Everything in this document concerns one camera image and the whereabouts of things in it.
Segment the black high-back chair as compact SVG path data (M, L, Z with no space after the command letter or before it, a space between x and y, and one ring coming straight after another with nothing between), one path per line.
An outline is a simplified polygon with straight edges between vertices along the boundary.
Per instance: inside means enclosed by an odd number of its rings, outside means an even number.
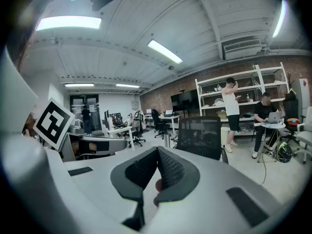
M288 135L286 136L287 143L293 140L296 144L299 144L296 138L297 126L289 126L287 124L287 119L297 118L299 123L303 123L305 116L298 114L298 99L296 98L296 93L290 89L290 91L285 95L285 100L283 101L283 107L285 110L284 123L286 124L286 129L288 130Z

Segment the small round table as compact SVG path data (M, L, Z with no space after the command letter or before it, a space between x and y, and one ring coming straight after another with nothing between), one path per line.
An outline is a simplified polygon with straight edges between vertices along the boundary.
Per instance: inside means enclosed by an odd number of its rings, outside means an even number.
M258 156L258 151L260 148L260 145L262 143L262 136L266 136L268 134L271 134L268 141L264 143L264 147L268 149L269 151L273 150L273 145L277 141L277 137L279 134L279 131L286 127L285 123L255 123L255 146L254 151L252 154L252 158L256 159Z

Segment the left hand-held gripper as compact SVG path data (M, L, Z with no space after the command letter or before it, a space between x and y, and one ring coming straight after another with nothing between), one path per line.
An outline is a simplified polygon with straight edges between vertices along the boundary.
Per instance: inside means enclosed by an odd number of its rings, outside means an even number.
M82 125L73 113L51 98L37 118L34 131L63 161L108 157L128 146L124 139L88 136Z

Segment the silver laptop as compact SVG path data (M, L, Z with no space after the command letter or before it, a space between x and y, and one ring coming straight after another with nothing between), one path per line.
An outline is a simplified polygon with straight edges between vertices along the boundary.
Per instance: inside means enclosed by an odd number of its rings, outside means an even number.
M278 124L281 121L282 112L270 112L268 120L265 123Z

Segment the black wall screen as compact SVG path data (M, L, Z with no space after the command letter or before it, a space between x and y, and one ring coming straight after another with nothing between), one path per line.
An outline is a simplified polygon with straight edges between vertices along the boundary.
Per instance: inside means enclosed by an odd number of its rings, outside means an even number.
M191 90L171 96L174 111L199 109L197 90Z

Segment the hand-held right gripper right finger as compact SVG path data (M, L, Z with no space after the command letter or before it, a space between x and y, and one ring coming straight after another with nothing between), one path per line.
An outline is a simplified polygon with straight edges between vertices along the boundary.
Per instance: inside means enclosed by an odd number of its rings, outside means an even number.
M144 234L270 234L298 199L281 204L230 165L177 149L158 148L162 191Z

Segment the black mesh office chair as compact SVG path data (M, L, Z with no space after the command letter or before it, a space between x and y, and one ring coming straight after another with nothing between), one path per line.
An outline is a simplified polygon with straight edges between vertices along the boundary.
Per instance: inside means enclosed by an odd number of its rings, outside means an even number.
M198 156L229 163L221 144L220 117L188 117L179 121L176 148Z

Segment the black green helmet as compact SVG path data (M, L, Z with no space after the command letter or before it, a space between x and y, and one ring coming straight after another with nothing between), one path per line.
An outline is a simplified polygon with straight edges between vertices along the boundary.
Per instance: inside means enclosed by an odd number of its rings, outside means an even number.
M293 152L290 145L285 141L279 142L276 149L277 160L281 163L288 163L290 162L292 156Z

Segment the black swivel office chair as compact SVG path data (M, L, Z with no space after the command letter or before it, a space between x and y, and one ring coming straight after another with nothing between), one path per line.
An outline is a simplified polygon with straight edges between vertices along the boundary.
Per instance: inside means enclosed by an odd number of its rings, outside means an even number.
M139 145L140 147L142 147L141 142L146 142L145 139L141 139L142 134L143 134L143 130L141 128L141 121L138 119L135 119L132 122L132 127L131 127L131 131L132 131L132 136L133 136L133 142L134 144Z
M157 136L162 136L162 139L164 139L164 135L168 133L170 125L167 122L160 120L158 111L156 109L152 109L152 118L154 121L154 132L157 133L155 138Z

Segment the white air conditioner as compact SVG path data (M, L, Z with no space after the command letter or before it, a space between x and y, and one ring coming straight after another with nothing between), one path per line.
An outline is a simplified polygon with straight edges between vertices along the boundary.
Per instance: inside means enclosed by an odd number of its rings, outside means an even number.
M223 46L225 60L252 57L262 49L260 39L240 41Z

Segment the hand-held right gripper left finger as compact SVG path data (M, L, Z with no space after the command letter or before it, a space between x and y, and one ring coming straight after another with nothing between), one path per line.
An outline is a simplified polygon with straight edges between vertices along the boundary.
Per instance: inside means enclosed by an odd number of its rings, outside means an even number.
M101 231L160 231L160 212L144 217L143 191L158 165L155 148L126 151L112 157L65 162L78 192L95 207L88 216Z

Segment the white office desk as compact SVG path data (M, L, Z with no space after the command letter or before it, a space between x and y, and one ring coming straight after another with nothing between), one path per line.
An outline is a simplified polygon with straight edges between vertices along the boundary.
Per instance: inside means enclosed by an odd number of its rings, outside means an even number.
M159 116L160 120L170 120L171 121L171 127L173 130L173 136L177 136L178 134L178 124L179 124L179 117L180 116L171 116L171 117L164 117L164 116ZM149 127L154 127L154 120L151 116L145 118L146 123Z
M131 143L131 148L132 148L132 150L135 150L134 138L133 138L131 126L122 127L122 128L116 128L116 129L112 129L112 130L108 130L105 126L103 126L102 131L103 131L103 134L104 134L105 137L108 137L109 134L117 134L117 133L122 133L122 132L128 132L130 143Z

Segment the black framed glass door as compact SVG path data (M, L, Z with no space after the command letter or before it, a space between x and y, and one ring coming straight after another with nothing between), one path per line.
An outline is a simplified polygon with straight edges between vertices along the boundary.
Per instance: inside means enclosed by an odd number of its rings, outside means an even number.
M71 112L75 114L75 119L78 120L75 125L79 125L81 129L85 132L84 120L82 115L83 106L86 106L90 111L89 124L93 135L101 134L101 121L99 112L99 100L98 95L95 94L80 94L80 95L70 95L70 106Z

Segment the white tall cabinet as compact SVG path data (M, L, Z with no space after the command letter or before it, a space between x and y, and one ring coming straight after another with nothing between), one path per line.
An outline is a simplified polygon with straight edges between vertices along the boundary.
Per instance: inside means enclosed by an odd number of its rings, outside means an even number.
M310 107L310 91L309 84L306 78L295 80L292 84L292 89L296 93L298 99L298 114L306 116L307 109Z

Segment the white office chair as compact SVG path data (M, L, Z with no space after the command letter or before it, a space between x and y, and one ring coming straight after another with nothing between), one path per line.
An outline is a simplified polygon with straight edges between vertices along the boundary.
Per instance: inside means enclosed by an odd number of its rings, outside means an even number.
M303 153L304 157L302 163L306 164L307 155L311 157L312 161L312 151L308 150L308 146L312 148L312 106L308 107L305 122L298 124L297 130L297 139L299 142L304 143L305 146L303 150L297 148L293 155L296 156L298 153Z

